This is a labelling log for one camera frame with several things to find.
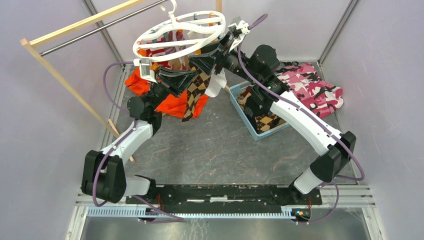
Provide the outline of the metal hanging rod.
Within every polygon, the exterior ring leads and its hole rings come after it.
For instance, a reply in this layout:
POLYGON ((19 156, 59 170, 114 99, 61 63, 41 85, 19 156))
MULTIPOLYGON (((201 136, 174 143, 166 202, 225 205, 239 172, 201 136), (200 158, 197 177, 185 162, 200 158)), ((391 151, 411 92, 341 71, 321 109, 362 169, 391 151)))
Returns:
POLYGON ((102 31, 106 30, 109 27, 112 27, 112 26, 114 26, 114 25, 116 25, 116 24, 118 24, 120 22, 123 22, 123 21, 125 21, 125 20, 127 20, 129 18, 132 18, 132 17, 134 17, 134 16, 136 16, 138 14, 141 14, 141 13, 143 13, 143 12, 149 10, 149 9, 152 9, 152 8, 154 8, 156 6, 159 6, 160 4, 163 4, 165 2, 166 2, 166 0, 158 0, 158 1, 156 1, 156 2, 154 2, 154 3, 152 3, 152 4, 148 5, 148 6, 146 6, 144 8, 141 8, 141 9, 139 9, 137 11, 134 11, 132 13, 129 13, 129 14, 127 14, 127 15, 125 15, 123 17, 120 17, 118 19, 115 19, 114 21, 111 21, 111 22, 109 22, 107 24, 103 24, 100 27, 97 27, 97 28, 95 28, 95 29, 93 29, 91 31, 88 31, 88 32, 86 32, 86 33, 84 33, 82 35, 79 35, 78 37, 75 37, 75 38, 73 38, 71 40, 68 40, 68 41, 66 41, 64 43, 61 43, 61 44, 59 44, 59 45, 57 45, 57 46, 55 46, 53 48, 50 48, 50 49, 48 49, 48 50, 40 53, 40 55, 41 56, 46 56, 46 55, 48 55, 50 53, 53 53, 55 51, 58 51, 58 50, 60 50, 62 48, 65 48, 65 47, 71 45, 71 44, 74 44, 74 43, 76 43, 76 42, 78 42, 78 41, 80 41, 82 39, 85 39, 85 38, 87 38, 87 37, 89 37, 91 35, 94 35, 94 34, 96 34, 98 32, 102 32, 102 31))

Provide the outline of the brown argyle sock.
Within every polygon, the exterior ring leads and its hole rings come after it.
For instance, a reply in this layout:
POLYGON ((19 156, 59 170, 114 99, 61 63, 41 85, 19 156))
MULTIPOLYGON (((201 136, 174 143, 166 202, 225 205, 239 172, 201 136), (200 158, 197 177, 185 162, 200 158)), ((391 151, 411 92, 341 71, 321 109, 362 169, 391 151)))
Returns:
POLYGON ((183 122, 187 122, 192 118, 197 118, 201 114, 208 101, 205 92, 211 79, 210 75, 203 72, 194 64, 190 63, 188 66, 190 70, 197 72, 197 76, 186 90, 186 107, 182 117, 183 122))
POLYGON ((276 127, 279 127, 286 123, 284 119, 273 113, 267 113, 256 116, 255 120, 255 131, 257 134, 270 131, 276 127))

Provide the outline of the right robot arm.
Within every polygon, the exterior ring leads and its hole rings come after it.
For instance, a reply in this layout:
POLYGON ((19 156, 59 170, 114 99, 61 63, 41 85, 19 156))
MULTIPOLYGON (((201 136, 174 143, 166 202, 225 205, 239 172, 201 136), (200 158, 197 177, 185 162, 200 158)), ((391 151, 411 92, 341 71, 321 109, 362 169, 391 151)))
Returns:
POLYGON ((188 60, 208 76, 226 69, 251 82, 252 94, 247 100, 245 114, 252 120, 259 115, 275 114, 313 147, 318 157, 290 184, 288 191, 293 203, 302 204, 313 189, 323 183, 329 184, 339 177, 350 160, 355 160, 357 137, 351 131, 342 133, 327 125, 297 99, 288 84, 278 79, 275 72, 280 61, 274 48, 261 44, 247 57, 240 46, 231 49, 232 42, 227 34, 203 47, 200 54, 189 56, 188 60))

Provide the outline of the red white striped sock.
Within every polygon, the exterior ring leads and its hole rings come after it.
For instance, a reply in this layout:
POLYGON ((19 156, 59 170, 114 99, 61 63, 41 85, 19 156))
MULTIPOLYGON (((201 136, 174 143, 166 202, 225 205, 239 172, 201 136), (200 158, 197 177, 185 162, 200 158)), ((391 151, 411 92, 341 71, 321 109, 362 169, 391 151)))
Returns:
MULTIPOLYGON (((185 40, 184 34, 182 30, 174 30, 164 33, 161 38, 157 38, 151 41, 151 43, 165 43, 165 42, 177 42, 185 40)), ((146 54, 148 57, 160 57, 164 55, 170 55, 181 50, 184 50, 185 46, 171 46, 171 47, 156 47, 156 48, 148 48, 146 49, 146 54)), ((170 68, 172 70, 183 70, 186 67, 183 64, 183 60, 181 58, 175 58, 166 61, 157 62, 159 65, 164 66, 166 68, 170 68)))

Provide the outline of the orange cloth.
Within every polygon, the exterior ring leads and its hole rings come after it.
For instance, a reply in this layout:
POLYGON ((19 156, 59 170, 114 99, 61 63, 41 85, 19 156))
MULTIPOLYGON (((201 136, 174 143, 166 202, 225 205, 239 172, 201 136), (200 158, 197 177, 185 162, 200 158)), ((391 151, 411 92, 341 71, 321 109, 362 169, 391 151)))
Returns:
MULTIPOLYGON (((140 71, 136 68, 132 74, 125 80, 124 84, 136 96, 146 94, 150 90, 150 82, 140 77, 140 71)), ((200 116, 204 106, 206 105, 209 97, 201 95, 196 102, 192 118, 200 116)), ((187 106, 187 91, 185 90, 180 97, 169 95, 156 110, 164 114, 182 119, 184 117, 187 106)))

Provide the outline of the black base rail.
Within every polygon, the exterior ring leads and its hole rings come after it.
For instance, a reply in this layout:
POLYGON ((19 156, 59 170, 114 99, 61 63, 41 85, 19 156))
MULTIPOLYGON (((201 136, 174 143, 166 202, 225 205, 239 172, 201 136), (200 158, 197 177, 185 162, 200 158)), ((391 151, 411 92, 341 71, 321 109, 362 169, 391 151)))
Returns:
POLYGON ((142 196, 128 196, 128 205, 143 205, 139 220, 148 223, 190 219, 309 218, 312 207, 323 203, 321 192, 300 193, 277 184, 165 184, 142 196))

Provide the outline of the pink camouflage trousers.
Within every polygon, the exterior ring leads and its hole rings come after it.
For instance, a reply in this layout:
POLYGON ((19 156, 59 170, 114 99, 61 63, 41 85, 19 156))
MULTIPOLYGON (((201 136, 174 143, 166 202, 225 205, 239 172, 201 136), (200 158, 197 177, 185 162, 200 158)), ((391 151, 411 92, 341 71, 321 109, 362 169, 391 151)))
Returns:
POLYGON ((321 79, 309 62, 284 66, 276 71, 276 76, 288 84, 296 98, 321 119, 344 104, 343 89, 321 79))

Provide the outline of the white round clip hanger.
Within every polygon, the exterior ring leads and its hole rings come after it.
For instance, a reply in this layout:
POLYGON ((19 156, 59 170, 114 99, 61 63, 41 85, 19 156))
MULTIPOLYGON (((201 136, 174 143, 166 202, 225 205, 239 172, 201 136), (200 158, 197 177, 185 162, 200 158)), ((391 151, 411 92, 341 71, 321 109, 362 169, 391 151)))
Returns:
POLYGON ((212 43, 226 29, 226 19, 223 13, 215 10, 202 10, 175 16, 177 2, 171 1, 172 10, 166 10, 161 4, 160 8, 167 12, 169 19, 159 23, 140 35, 132 46, 132 51, 139 59, 148 59, 149 62, 164 62, 178 59, 194 53, 212 43), (195 34, 197 38, 183 36, 178 39, 161 41, 168 33, 195 34), (175 52, 160 56, 148 56, 147 50, 175 48, 175 52))

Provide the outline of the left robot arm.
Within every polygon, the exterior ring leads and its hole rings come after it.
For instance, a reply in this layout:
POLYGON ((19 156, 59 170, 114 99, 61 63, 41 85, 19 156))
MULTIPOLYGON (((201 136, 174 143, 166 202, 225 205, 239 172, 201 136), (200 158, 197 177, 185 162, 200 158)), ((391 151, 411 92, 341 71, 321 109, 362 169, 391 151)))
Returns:
POLYGON ((160 66, 153 72, 149 91, 127 101, 132 124, 115 141, 100 151, 89 151, 84 160, 81 191, 92 196, 93 204, 118 203, 137 195, 145 204, 153 203, 157 190, 151 179, 127 176, 124 166, 134 152, 161 127, 162 113, 157 107, 169 96, 180 96, 198 76, 194 69, 171 70, 160 66))

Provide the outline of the light blue laundry basket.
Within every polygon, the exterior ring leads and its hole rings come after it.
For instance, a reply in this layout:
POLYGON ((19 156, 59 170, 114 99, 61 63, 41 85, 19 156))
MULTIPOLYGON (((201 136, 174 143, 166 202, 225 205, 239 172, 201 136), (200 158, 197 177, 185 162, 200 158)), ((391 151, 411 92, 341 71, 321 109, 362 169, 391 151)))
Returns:
POLYGON ((252 86, 248 85, 248 82, 245 81, 241 84, 236 84, 230 87, 228 91, 231 103, 245 123, 254 140, 258 141, 288 127, 289 123, 286 122, 285 124, 282 124, 264 133, 256 133, 255 117, 264 114, 272 114, 272 112, 269 111, 268 113, 265 113, 262 109, 260 109, 260 106, 256 106, 255 102, 252 99, 249 99, 251 97, 250 93, 253 92, 251 87, 252 86))

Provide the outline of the wooden drying rack frame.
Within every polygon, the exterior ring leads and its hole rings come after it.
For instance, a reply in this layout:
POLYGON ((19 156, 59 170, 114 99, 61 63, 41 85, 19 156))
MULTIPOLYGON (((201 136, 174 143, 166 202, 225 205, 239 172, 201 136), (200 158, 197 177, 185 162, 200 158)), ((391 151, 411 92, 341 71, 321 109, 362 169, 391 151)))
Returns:
MULTIPOLYGON (((7 10, 17 29, 14 43, 33 40, 86 18, 80 0, 20 0, 7 10)), ((21 69, 10 80, 11 113, 19 127, 17 152, 33 163, 80 165, 99 146, 105 127, 22 45, 12 57, 21 69)), ((106 117, 112 104, 103 90, 102 75, 115 61, 98 33, 46 56, 76 91, 106 117)))

